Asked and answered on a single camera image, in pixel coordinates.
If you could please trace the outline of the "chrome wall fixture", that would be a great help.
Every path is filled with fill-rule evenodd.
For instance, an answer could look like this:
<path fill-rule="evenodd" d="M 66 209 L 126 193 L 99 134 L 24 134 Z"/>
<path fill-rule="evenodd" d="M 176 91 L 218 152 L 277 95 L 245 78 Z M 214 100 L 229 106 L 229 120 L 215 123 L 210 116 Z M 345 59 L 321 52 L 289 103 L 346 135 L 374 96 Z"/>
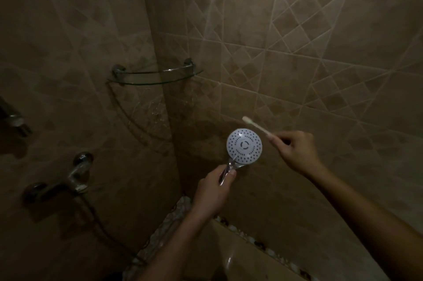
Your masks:
<path fill-rule="evenodd" d="M 0 96 L 0 120 L 11 128 L 15 128 L 22 137 L 28 137 L 33 132 L 27 125 L 23 115 Z"/>

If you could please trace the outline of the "beige bathtub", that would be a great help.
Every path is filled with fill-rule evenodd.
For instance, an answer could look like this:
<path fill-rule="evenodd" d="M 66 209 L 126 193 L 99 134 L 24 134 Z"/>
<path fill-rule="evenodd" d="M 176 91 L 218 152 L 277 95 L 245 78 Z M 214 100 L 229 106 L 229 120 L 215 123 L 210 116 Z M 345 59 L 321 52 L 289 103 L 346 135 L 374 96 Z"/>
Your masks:
<path fill-rule="evenodd" d="M 143 245 L 138 257 L 151 262 L 170 240 L 190 207 L 191 199 L 182 196 Z M 135 258 L 121 279 L 136 281 L 142 270 L 142 262 Z M 217 216 L 194 242 L 181 281 L 320 280 Z"/>

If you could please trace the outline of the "chrome shower mixer tap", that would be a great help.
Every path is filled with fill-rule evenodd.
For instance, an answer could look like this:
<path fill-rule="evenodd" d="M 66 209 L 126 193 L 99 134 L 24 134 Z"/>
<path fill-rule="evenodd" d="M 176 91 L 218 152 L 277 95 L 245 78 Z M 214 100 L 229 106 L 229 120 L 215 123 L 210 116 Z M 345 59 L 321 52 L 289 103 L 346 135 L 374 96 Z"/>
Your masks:
<path fill-rule="evenodd" d="M 73 167 L 55 183 L 35 182 L 24 188 L 21 200 L 24 205 L 40 203 L 53 198 L 62 191 L 69 191 L 74 195 L 87 192 L 88 184 L 84 176 L 88 174 L 94 161 L 90 152 L 81 152 L 73 159 Z"/>

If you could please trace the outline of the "person's left hand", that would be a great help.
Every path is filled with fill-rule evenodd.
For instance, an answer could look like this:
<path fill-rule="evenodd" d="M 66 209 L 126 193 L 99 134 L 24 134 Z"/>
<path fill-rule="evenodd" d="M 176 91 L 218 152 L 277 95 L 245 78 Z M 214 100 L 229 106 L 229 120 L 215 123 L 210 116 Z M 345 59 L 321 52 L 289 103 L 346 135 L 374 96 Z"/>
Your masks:
<path fill-rule="evenodd" d="M 230 191 L 223 191 L 219 185 L 219 176 L 225 167 L 219 165 L 198 182 L 191 214 L 201 221 L 207 221 L 219 214 L 228 199 Z"/>

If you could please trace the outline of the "person's left forearm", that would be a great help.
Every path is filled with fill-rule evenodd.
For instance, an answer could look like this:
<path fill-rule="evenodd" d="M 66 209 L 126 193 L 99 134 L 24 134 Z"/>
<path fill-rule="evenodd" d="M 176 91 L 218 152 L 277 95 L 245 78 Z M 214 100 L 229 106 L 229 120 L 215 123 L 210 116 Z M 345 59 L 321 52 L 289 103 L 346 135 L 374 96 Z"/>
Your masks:
<path fill-rule="evenodd" d="M 196 206 L 136 281 L 181 281 L 193 243 L 215 210 Z"/>

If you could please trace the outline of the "person's right forearm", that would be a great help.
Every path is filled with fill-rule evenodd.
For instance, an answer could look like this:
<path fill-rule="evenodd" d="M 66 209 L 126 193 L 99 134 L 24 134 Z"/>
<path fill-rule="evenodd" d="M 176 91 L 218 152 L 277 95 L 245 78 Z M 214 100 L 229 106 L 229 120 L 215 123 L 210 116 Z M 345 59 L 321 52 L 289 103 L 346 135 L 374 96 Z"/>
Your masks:
<path fill-rule="evenodd" d="M 305 176 L 341 215 L 391 281 L 423 281 L 423 235 L 325 166 Z"/>

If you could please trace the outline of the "glass corner shelf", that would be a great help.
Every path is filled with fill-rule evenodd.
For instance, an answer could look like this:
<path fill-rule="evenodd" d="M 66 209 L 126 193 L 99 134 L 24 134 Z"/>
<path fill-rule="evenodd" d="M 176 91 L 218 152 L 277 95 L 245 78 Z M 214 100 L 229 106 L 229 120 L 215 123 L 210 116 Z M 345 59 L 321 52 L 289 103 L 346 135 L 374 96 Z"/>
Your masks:
<path fill-rule="evenodd" d="M 116 64 L 111 68 L 107 81 L 122 86 L 156 86 L 185 81 L 203 71 L 192 58 L 185 59 L 182 65 L 177 67 L 152 63 L 129 70 L 123 65 Z"/>

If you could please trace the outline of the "person's right hand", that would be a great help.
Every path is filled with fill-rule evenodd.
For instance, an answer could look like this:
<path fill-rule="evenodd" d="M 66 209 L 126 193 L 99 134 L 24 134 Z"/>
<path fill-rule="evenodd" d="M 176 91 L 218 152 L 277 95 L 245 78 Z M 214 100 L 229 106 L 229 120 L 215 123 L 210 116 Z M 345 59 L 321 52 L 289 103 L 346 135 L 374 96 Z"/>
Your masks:
<path fill-rule="evenodd" d="M 283 160 L 295 172 L 308 179 L 323 177 L 328 173 L 327 168 L 320 161 L 312 134 L 295 130 L 273 133 L 273 135 L 292 135 L 291 159 Z"/>

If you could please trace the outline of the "chrome handheld shower head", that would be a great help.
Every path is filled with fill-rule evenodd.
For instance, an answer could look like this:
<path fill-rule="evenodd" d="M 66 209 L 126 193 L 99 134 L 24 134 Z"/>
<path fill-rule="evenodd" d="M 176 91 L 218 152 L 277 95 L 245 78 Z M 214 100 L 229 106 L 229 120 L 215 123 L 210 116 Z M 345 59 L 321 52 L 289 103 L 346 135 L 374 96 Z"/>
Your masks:
<path fill-rule="evenodd" d="M 225 170 L 219 176 L 219 185 L 222 186 L 227 175 L 231 171 L 256 162 L 263 150 L 260 137 L 254 131 L 246 128 L 239 128 L 233 131 L 227 138 L 226 150 L 229 160 Z"/>

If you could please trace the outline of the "white toothbrush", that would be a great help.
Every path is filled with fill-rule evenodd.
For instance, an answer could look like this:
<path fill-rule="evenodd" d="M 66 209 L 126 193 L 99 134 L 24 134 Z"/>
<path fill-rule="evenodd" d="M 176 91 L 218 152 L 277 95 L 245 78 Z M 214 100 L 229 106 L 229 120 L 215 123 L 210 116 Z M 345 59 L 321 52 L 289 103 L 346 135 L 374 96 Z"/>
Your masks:
<path fill-rule="evenodd" d="M 262 126 L 258 125 L 257 123 L 255 123 L 251 118 L 247 117 L 247 116 L 243 116 L 242 117 L 242 121 L 252 127 L 255 127 L 256 129 L 262 131 L 264 134 L 266 134 L 267 136 L 272 136 L 273 134 L 268 131 L 267 129 L 263 128 Z"/>

